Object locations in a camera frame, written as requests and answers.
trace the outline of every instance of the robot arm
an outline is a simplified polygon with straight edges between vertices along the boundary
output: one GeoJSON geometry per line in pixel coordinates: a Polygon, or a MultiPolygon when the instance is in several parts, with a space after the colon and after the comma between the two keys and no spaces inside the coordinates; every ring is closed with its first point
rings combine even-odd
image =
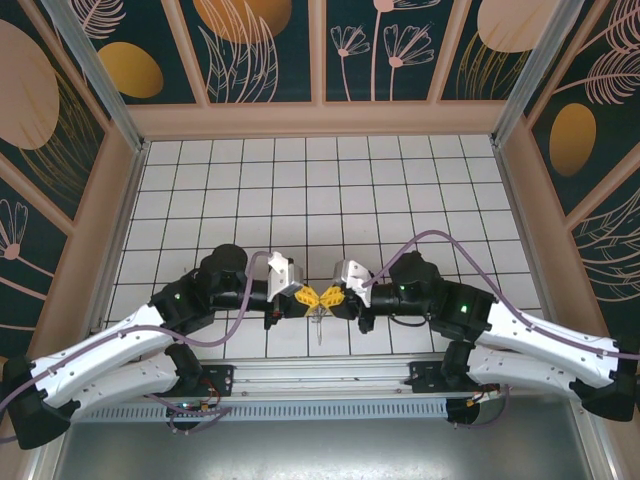
{"type": "MultiPolygon", "coordinates": [[[[241,248],[222,245],[199,268],[164,287],[114,327],[33,362],[26,357],[9,360],[4,366],[5,396],[42,376],[8,407],[20,446],[49,442],[91,410],[195,385],[202,373],[199,362],[167,333],[189,335],[213,322],[216,312],[238,309],[245,300],[246,265],[241,248]],[[103,343],[132,326],[149,330],[103,343]],[[53,368],[80,350],[86,353],[53,368]]],[[[400,257],[389,270],[391,283],[368,287],[364,285],[371,274],[365,267],[352,260],[338,262],[335,283],[322,296],[303,285],[301,268],[279,253],[269,256],[269,265],[268,280],[253,281],[247,300],[249,310],[264,312],[266,329],[280,318],[308,316],[320,307],[338,318],[357,320],[362,333],[373,329],[377,315],[424,316],[433,330],[454,340],[442,365],[452,385],[509,383],[580,398],[587,410],[605,418],[628,421],[633,416],[636,360],[585,352],[542,336],[536,328],[611,352],[637,354],[636,342],[592,337],[530,316],[534,327],[527,327],[493,295],[442,279],[437,267],[418,252],[400,257]]]]}

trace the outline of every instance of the flower illustration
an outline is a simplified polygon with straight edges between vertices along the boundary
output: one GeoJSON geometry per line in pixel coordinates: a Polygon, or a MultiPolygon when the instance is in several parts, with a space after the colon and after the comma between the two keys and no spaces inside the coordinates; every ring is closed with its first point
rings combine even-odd
{"type": "Polygon", "coordinates": [[[429,25],[423,28],[406,27],[398,37],[398,25],[384,29],[384,46],[391,65],[391,84],[389,100],[393,100],[393,79],[396,68],[408,65],[419,65],[433,60],[434,51],[428,48],[431,44],[429,25]]]}
{"type": "MultiPolygon", "coordinates": [[[[6,199],[3,198],[0,200],[0,260],[18,260],[40,273],[53,277],[53,273],[34,265],[20,256],[20,245],[27,228],[28,218],[29,209],[22,203],[16,202],[15,208],[12,211],[11,205],[9,205],[9,202],[6,199]]],[[[46,295],[3,277],[0,277],[0,283],[40,300],[47,298],[46,295]]]]}
{"type": "Polygon", "coordinates": [[[0,200],[0,258],[15,260],[20,256],[20,243],[27,228],[29,210],[16,202],[15,210],[6,199],[0,200]]]}
{"type": "Polygon", "coordinates": [[[440,3],[440,0],[373,0],[373,6],[382,13],[393,10],[417,10],[419,8],[433,7],[440,3]]]}
{"type": "Polygon", "coordinates": [[[371,44],[365,42],[366,35],[362,31],[362,27],[346,27],[344,32],[341,27],[333,27],[331,29],[331,39],[340,55],[340,64],[342,66],[342,81],[344,83],[344,91],[347,94],[347,101],[351,101],[349,94],[349,86],[347,85],[347,74],[344,68],[344,59],[352,55],[360,55],[371,50],[371,44]]]}
{"type": "Polygon", "coordinates": [[[373,54],[371,55],[371,101],[376,100],[376,56],[378,53],[378,32],[380,31],[380,18],[383,13],[394,10],[418,10],[438,5],[440,0],[373,0],[373,6],[378,11],[376,25],[373,30],[373,54]]]}

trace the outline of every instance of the black cable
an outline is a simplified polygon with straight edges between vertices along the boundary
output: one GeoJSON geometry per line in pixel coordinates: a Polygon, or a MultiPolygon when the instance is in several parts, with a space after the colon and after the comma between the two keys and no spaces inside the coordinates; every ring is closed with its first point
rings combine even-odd
{"type": "Polygon", "coordinates": [[[389,320],[391,320],[393,323],[397,323],[398,325],[402,325],[403,327],[422,327],[423,325],[426,325],[427,323],[427,317],[424,317],[424,321],[420,322],[420,323],[407,323],[407,322],[403,322],[401,320],[398,320],[395,316],[393,315],[389,315],[389,320]]]}

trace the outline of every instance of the vent grille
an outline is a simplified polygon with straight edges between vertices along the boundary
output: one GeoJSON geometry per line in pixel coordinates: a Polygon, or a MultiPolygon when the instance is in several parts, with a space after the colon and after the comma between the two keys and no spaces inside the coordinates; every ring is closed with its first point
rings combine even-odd
{"type": "MultiPolygon", "coordinates": [[[[345,420],[372,418],[446,417],[446,399],[348,400],[313,402],[223,402],[232,407],[223,421],[255,420],[345,420]]],[[[166,422],[166,409],[155,404],[123,404],[97,410],[83,423],[166,422]]],[[[176,422],[193,421],[180,415],[176,422]]]]}

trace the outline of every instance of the white grid floor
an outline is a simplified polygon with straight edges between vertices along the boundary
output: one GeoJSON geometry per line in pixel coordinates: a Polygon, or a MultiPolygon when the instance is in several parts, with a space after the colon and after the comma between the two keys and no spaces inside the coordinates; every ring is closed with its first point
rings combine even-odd
{"type": "MultiPolygon", "coordinates": [[[[249,256],[277,250],[305,270],[322,293],[333,266],[354,259],[377,271],[426,229],[462,241],[503,292],[538,316],[529,266],[485,135],[371,136],[154,142],[145,166],[105,325],[148,301],[222,243],[249,256]]],[[[448,243],[418,245],[446,278],[488,290],[448,243]]],[[[266,262],[257,278],[266,279],[266,262]]],[[[193,334],[224,335],[233,312],[193,334]]],[[[200,359],[443,352],[448,340],[428,325],[325,318],[322,344],[307,319],[269,332],[249,314],[226,345],[195,349],[200,359]]]]}

